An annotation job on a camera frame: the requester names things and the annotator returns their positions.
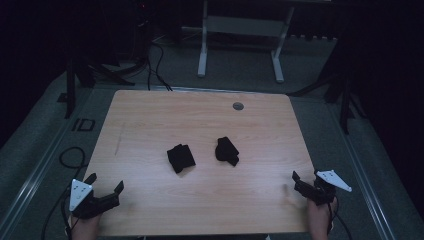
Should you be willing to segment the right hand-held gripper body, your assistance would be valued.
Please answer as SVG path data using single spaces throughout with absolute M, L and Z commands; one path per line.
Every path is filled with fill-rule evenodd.
M 336 187 L 347 192 L 352 191 L 349 186 L 334 170 L 318 171 L 322 179 L 321 184 L 309 184 L 304 181 L 295 183 L 294 189 L 303 197 L 315 202 L 317 206 L 333 202 L 336 196 Z

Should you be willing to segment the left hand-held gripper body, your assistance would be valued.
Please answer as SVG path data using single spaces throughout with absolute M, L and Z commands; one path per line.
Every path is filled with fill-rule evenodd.
M 119 193 L 95 197 L 93 186 L 73 179 L 70 190 L 69 211 L 79 219 L 91 219 L 120 205 Z

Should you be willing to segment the black cloth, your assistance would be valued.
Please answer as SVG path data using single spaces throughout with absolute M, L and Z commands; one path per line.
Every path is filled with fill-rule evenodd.
M 185 168 L 195 166 L 195 160 L 188 145 L 179 144 L 167 151 L 168 161 L 176 174 Z
M 239 162 L 239 151 L 233 145 L 228 137 L 217 139 L 217 146 L 215 148 L 215 157 L 218 161 L 228 162 L 235 167 Z

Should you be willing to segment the person's right hand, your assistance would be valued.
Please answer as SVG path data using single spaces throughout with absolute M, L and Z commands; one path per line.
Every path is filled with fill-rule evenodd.
M 336 199 L 333 199 L 330 205 L 320 206 L 310 199 L 307 200 L 307 223 L 312 240 L 328 240 L 328 230 L 332 219 L 330 211 L 334 211 L 336 207 Z

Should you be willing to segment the person's left hand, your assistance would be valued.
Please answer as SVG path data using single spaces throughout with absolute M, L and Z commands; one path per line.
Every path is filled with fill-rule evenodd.
M 78 219 L 70 216 L 69 223 L 73 226 L 71 230 L 72 240 L 96 240 L 100 220 L 100 215 L 90 219 Z

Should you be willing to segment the black metal stand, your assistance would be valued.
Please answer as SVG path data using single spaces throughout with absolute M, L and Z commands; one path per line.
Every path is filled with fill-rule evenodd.
M 110 70 L 88 56 L 76 55 L 68 59 L 66 64 L 66 92 L 58 98 L 59 102 L 66 104 L 65 118 L 69 119 L 76 108 L 76 77 L 80 79 L 82 85 L 93 87 L 95 80 L 92 72 L 95 71 L 119 85 L 134 86 L 134 83 L 125 80 L 124 76 L 134 73 L 142 66 L 142 63 L 137 62 L 129 68 Z
M 354 106 L 361 117 L 366 117 L 351 96 L 352 84 L 353 78 L 349 74 L 332 74 L 328 77 L 320 78 L 316 82 L 307 85 L 300 90 L 289 92 L 287 93 L 287 96 L 300 97 L 324 85 L 328 85 L 328 89 L 324 94 L 324 101 L 326 103 L 335 103 L 338 98 L 341 98 L 339 125 L 342 131 L 348 135 L 348 119 L 353 116 L 353 113 L 350 110 L 350 105 Z

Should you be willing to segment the white metal desk frame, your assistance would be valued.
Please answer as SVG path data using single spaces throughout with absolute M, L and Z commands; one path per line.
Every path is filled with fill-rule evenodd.
M 209 13 L 209 2 L 211 0 L 202 1 L 201 48 L 197 69 L 198 77 L 204 77 L 207 71 L 208 34 L 225 33 L 276 38 L 277 45 L 270 51 L 271 63 L 275 81 L 277 83 L 283 83 L 285 81 L 280 55 L 296 10 L 295 6 L 286 7 L 282 20 L 268 20 L 211 15 Z

